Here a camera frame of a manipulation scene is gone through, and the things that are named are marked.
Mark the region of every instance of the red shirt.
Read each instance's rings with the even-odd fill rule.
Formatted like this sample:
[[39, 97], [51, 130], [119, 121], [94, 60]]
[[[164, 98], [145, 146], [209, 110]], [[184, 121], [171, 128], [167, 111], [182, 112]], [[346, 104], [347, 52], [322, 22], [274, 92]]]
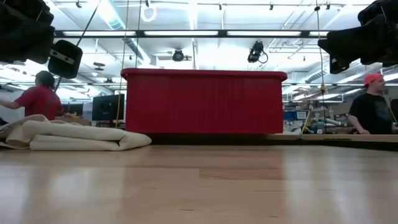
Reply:
[[54, 120], [57, 112], [62, 111], [60, 98], [51, 89], [44, 86], [25, 90], [15, 102], [25, 107], [25, 116], [42, 114], [47, 119]]

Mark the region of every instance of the ceiling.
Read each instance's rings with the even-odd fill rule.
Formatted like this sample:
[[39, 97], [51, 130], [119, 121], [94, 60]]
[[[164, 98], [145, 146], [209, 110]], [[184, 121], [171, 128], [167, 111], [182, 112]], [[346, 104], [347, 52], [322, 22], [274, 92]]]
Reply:
[[[57, 30], [84, 30], [95, 10], [98, 0], [47, 0], [55, 19], [52, 23]], [[320, 30], [347, 29], [359, 26], [358, 12], [373, 0], [318, 0]], [[149, 1], [101, 0], [88, 30], [111, 30], [112, 16], [119, 18], [122, 28], [129, 30], [317, 30], [318, 20], [314, 11], [316, 0], [159, 0]], [[65, 39], [74, 44], [78, 39]], [[120, 71], [131, 67], [154, 67], [169, 69], [210, 69], [210, 70], [264, 70], [288, 73], [285, 83], [309, 83], [307, 86], [284, 86], [285, 100], [300, 98], [302, 94], [320, 93], [322, 82], [321, 55], [317, 39], [301, 38], [133, 38], [139, 53], [148, 57], [145, 60], [136, 54], [122, 39], [98, 38], [83, 39], [79, 47], [83, 50], [78, 77], [64, 80], [70, 86], [61, 86], [64, 100], [90, 100], [92, 96], [112, 94], [119, 90]], [[268, 53], [265, 64], [248, 63], [249, 49], [255, 41], [261, 40]], [[184, 55], [194, 60], [174, 62], [171, 55], [175, 49], [182, 49]], [[376, 63], [363, 66], [358, 62], [339, 75], [328, 73], [328, 55], [322, 52], [323, 76], [325, 83], [361, 83], [361, 77], [371, 71], [380, 71]], [[105, 64], [104, 71], [98, 72], [93, 63]], [[7, 65], [19, 71], [9, 70], [15, 82], [27, 82], [26, 85], [14, 85], [20, 88], [34, 81], [34, 74], [45, 66], [27, 62], [25, 65]], [[385, 72], [393, 73], [390, 68]], [[0, 75], [0, 82], [9, 82], [11, 78]], [[104, 83], [107, 78], [115, 82], [109, 86], [77, 86], [77, 83]], [[341, 95], [359, 87], [327, 86], [328, 94]]]

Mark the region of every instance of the red cap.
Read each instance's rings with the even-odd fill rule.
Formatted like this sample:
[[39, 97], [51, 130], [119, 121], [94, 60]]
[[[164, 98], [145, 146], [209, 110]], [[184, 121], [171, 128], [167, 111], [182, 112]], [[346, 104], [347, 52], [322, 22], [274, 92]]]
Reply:
[[377, 74], [377, 73], [366, 75], [363, 84], [366, 86], [366, 85], [370, 84], [371, 82], [373, 82], [374, 80], [377, 80], [379, 78], [383, 78], [383, 76], [380, 74]]

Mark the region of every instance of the computer monitor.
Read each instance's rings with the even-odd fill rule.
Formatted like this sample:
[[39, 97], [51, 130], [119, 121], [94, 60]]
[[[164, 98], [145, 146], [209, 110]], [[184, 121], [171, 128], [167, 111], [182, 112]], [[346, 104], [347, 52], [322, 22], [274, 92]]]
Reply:
[[74, 114], [76, 113], [76, 115], [78, 116], [83, 116], [83, 103], [79, 103], [79, 104], [63, 104], [63, 112], [64, 113], [70, 113], [70, 114]]
[[114, 121], [124, 119], [124, 94], [97, 96], [93, 98], [93, 121]]

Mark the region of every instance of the man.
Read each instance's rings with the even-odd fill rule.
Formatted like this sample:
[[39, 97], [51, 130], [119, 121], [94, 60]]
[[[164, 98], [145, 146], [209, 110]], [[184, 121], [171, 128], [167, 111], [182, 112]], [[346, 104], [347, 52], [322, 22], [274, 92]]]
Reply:
[[392, 123], [391, 114], [382, 92], [384, 79], [380, 74], [365, 76], [366, 93], [357, 97], [348, 119], [359, 134], [392, 134], [398, 129]]
[[60, 98], [53, 92], [55, 79], [51, 73], [41, 71], [36, 74], [35, 87], [29, 88], [15, 101], [0, 100], [0, 105], [16, 110], [25, 107], [25, 116], [42, 114], [49, 120], [62, 114]]

